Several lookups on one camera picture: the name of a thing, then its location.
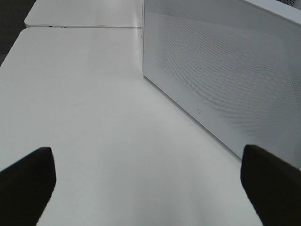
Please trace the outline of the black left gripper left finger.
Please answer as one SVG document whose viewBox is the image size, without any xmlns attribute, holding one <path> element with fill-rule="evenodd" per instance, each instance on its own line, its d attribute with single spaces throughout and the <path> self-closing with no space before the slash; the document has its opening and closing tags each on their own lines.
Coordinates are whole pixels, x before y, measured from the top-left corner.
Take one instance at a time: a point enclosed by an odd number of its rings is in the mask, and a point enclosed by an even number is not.
<svg viewBox="0 0 301 226">
<path fill-rule="evenodd" d="M 35 226 L 56 185 L 50 147 L 29 153 L 0 172 L 0 224 Z"/>
</svg>

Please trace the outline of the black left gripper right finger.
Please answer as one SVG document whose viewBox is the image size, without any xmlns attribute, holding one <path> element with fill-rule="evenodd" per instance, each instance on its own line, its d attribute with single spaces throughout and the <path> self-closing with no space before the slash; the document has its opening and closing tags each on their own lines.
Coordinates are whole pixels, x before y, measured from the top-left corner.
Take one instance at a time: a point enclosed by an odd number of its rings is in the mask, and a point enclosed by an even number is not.
<svg viewBox="0 0 301 226">
<path fill-rule="evenodd" d="M 246 145 L 240 181 L 264 226 L 301 224 L 299 169 L 257 145 Z"/>
</svg>

